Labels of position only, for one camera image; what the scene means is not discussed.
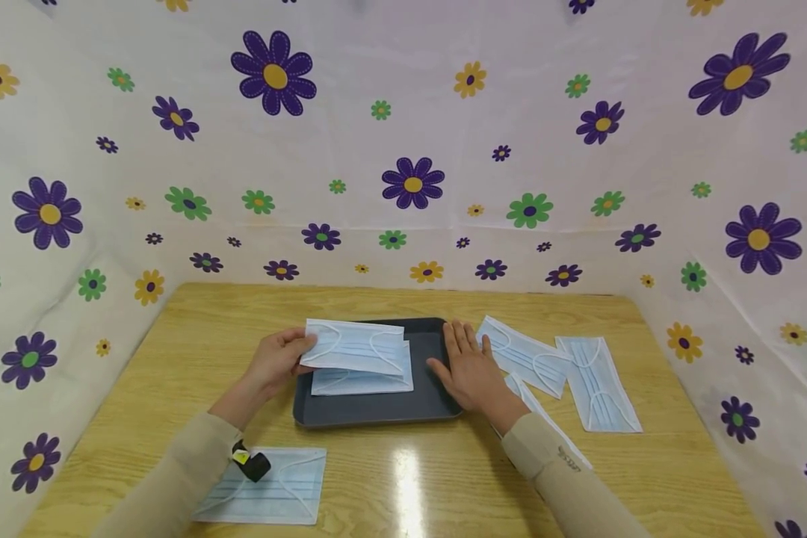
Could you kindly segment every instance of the floral wall covering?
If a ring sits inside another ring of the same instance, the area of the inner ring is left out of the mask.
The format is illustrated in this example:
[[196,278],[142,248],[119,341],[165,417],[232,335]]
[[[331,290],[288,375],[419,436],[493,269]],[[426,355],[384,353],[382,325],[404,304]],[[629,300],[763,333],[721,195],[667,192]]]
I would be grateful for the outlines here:
[[0,537],[187,281],[628,295],[807,537],[807,0],[0,1]]

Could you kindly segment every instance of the green flower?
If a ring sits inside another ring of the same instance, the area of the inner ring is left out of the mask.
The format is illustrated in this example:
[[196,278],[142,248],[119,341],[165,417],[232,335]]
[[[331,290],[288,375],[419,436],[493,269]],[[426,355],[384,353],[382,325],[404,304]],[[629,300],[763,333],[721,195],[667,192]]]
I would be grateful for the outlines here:
[[681,283],[686,285],[688,291],[699,292],[705,287],[706,274],[704,268],[699,264],[687,262],[687,265],[681,269]]
[[272,197],[263,191],[245,191],[243,202],[245,202],[245,209],[254,209],[257,215],[270,214],[275,209]]
[[81,285],[78,289],[78,295],[81,295],[87,302],[102,298],[105,289],[108,289],[105,281],[107,281],[107,278],[99,270],[86,270],[83,276],[78,279],[78,284]]
[[392,106],[385,101],[377,101],[371,106],[371,116],[377,121],[384,120],[392,115]]
[[595,198],[595,205],[592,205],[590,211],[596,217],[601,215],[608,217],[613,211],[619,211],[621,202],[625,202],[625,198],[621,196],[621,191],[607,191],[603,197]]
[[170,194],[165,194],[164,198],[173,204],[170,206],[173,213],[183,213],[189,220],[206,220],[206,215],[212,213],[212,210],[206,206],[206,198],[195,197],[192,189],[188,187],[183,188],[182,191],[177,187],[171,187]]
[[577,75],[572,80],[568,80],[568,88],[566,88],[566,94],[568,94],[568,98],[572,97],[579,97],[589,91],[589,84],[591,80],[589,80],[589,75],[585,73],[583,75]]
[[795,153],[807,152],[807,130],[796,132],[792,142],[792,151]]
[[336,179],[333,182],[329,183],[329,191],[335,194],[341,194],[347,191],[347,183],[341,181],[340,179]]
[[699,182],[690,189],[690,192],[697,198],[708,198],[711,194],[711,186],[707,182]]
[[114,83],[114,86],[122,91],[134,91],[132,75],[124,73],[122,69],[115,67],[110,68],[108,70],[108,78],[111,80],[111,83]]
[[401,233],[400,230],[386,230],[386,233],[380,234],[380,246],[385,246],[386,250],[398,250],[406,244],[406,234]]

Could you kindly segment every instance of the beige sleeve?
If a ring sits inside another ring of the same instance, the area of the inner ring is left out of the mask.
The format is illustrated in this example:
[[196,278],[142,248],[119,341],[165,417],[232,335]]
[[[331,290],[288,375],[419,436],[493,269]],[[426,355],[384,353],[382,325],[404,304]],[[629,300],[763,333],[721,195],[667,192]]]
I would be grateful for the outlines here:
[[524,415],[502,448],[553,512],[566,538],[649,537],[598,477],[536,413]]
[[221,418],[196,415],[93,538],[182,537],[194,509],[221,480],[240,438],[241,432]]

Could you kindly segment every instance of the flower center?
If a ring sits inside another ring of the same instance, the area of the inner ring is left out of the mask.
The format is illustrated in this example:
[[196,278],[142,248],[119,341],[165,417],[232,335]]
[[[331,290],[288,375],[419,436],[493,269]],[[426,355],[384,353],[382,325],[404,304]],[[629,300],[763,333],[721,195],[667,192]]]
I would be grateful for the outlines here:
[[279,64],[267,64],[263,68],[263,80],[275,90],[284,90],[287,86],[287,72]]
[[724,88],[727,90],[737,90],[741,88],[750,78],[753,77],[753,68],[750,66],[738,66],[726,75]]
[[765,250],[768,248],[768,244],[771,243],[771,236],[762,228],[756,228],[748,234],[747,243],[751,249]]
[[62,217],[63,214],[60,213],[60,209],[54,204],[42,204],[41,208],[39,208],[39,218],[45,224],[53,226],[57,224]]

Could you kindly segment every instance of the blue surgical mask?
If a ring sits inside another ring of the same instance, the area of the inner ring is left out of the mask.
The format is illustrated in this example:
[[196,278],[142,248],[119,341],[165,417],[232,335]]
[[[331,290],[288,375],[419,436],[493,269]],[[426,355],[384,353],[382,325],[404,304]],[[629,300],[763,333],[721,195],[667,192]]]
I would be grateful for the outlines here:
[[302,355],[303,366],[404,374],[396,363],[404,346],[403,327],[308,319],[306,334],[316,335],[317,344]]
[[603,338],[556,336],[556,344],[574,357],[568,384],[586,431],[642,433],[625,387]]
[[481,327],[478,327],[478,341],[485,334],[490,338],[493,358],[499,368],[519,375],[529,385],[553,398],[562,398],[566,370],[572,361],[568,353],[518,333],[489,316],[484,316]]
[[197,510],[192,520],[267,525],[315,525],[326,468],[325,448],[252,448],[272,469],[259,481],[248,480],[235,463]]

